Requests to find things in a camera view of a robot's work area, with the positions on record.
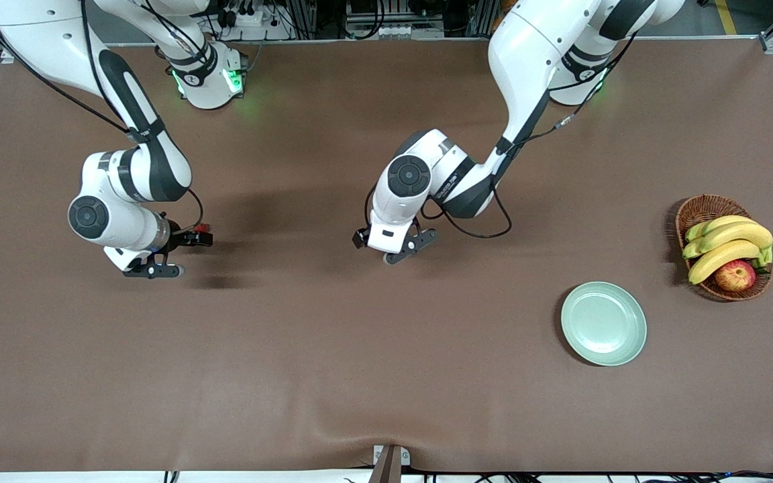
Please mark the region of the brown table cloth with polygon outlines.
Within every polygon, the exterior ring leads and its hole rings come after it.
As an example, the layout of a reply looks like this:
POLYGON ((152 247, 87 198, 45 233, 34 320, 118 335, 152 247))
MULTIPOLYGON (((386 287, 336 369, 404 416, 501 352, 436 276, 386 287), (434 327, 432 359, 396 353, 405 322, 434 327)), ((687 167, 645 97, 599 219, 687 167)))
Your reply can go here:
POLYGON ((772 265, 754 300, 697 293, 670 225, 697 195, 773 235, 773 56, 755 40, 638 40, 598 97, 528 144, 513 230, 399 265, 356 250, 399 144, 437 127, 471 156, 505 125, 482 41, 270 45, 243 100, 137 71, 193 165, 215 233, 175 279, 123 277, 67 222, 83 160, 120 133, 0 65, 0 471, 310 470, 375 445, 420 470, 773 472, 772 265), (590 364, 560 324, 584 282, 648 324, 590 364))

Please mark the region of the red yellow apple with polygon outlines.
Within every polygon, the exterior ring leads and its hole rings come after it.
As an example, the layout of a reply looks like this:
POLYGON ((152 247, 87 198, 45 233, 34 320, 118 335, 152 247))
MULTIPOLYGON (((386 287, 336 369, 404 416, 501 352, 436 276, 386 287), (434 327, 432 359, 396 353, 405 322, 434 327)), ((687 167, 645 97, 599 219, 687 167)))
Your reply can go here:
POLYGON ((749 290, 758 279, 754 266, 748 260, 733 260, 719 267, 713 275, 715 284, 723 291, 749 290))

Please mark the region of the white power strip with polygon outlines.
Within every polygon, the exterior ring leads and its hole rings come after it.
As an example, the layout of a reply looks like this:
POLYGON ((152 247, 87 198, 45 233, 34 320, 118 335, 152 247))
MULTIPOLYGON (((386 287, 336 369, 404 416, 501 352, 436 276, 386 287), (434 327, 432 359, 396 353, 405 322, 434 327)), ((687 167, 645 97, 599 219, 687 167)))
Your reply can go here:
POLYGON ((215 0, 218 39, 223 41, 296 40, 291 14, 277 0, 215 0))

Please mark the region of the metal table edge bracket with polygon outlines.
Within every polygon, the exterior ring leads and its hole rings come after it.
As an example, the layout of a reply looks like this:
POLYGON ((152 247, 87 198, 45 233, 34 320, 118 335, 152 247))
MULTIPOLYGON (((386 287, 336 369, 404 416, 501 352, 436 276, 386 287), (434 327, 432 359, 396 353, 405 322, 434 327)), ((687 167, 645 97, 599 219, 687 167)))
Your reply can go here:
POLYGON ((401 483, 402 470, 410 466, 410 451, 399 445, 375 445, 374 468, 368 483, 401 483))

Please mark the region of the white terminal strip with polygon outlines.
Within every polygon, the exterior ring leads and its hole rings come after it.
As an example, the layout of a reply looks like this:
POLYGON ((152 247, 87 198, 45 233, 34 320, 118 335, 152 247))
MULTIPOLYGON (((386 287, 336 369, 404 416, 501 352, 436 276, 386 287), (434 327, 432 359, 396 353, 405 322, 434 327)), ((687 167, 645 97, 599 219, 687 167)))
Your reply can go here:
POLYGON ((427 40, 442 39, 446 33, 435 23, 386 23, 373 33, 374 24, 352 24, 344 27, 351 38, 367 40, 427 40))

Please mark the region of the greenish yellow banana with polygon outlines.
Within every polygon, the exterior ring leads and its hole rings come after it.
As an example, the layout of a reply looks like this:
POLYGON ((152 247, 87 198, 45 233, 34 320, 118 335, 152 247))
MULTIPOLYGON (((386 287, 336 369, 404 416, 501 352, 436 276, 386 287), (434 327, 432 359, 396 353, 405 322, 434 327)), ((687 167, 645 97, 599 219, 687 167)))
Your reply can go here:
POLYGON ((752 218, 743 217, 743 216, 733 215, 733 216, 718 217, 713 220, 697 223, 696 225, 690 227, 690 229, 688 229, 687 232, 685 232, 684 239, 689 244, 694 239, 704 236, 706 233, 710 232, 713 229, 720 228, 727 224, 739 223, 739 222, 756 223, 754 222, 754 220, 752 220, 752 218))

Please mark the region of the brown wicker basket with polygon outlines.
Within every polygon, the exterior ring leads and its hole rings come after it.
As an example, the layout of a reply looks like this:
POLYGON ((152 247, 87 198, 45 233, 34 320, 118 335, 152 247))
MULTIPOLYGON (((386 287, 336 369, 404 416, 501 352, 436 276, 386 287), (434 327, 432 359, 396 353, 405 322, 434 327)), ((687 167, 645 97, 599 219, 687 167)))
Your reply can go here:
MULTIPOLYGON (((752 220, 752 215, 733 199, 720 195, 697 195, 682 201, 675 218, 670 225, 670 229, 675 233, 679 248, 684 249, 687 244, 686 235, 688 230, 702 222, 711 222, 715 218, 723 216, 738 216, 752 220)), ((754 284, 746 290, 740 292, 730 292, 724 290, 715 281, 711 275, 699 285, 693 285, 691 288, 706 299, 717 302, 740 302, 754 300, 767 291, 770 287, 772 275, 772 265, 756 269, 756 280, 754 284)))

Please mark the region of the pale green plate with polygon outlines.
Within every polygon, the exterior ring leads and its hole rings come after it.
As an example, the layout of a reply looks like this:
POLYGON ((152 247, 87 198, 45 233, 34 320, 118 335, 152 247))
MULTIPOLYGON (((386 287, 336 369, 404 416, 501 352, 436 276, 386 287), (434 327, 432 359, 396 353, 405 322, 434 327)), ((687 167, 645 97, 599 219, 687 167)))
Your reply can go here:
POLYGON ((568 293, 560 311, 562 334, 590 364, 631 363, 648 337, 646 315, 635 297, 611 282, 584 282, 568 293))

